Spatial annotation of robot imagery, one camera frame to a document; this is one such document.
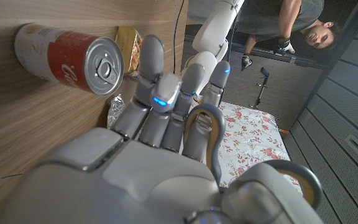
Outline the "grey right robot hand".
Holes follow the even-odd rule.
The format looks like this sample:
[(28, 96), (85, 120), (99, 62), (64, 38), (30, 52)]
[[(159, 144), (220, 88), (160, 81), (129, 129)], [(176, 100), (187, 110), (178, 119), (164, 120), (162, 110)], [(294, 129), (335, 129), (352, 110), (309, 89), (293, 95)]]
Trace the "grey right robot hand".
[(0, 223), (320, 223), (321, 184), (286, 160), (260, 162), (222, 189), (226, 130), (219, 91), (193, 94), (204, 69), (163, 71), (163, 44), (148, 35), (133, 100), (111, 129), (94, 128), (43, 157), (0, 206)]

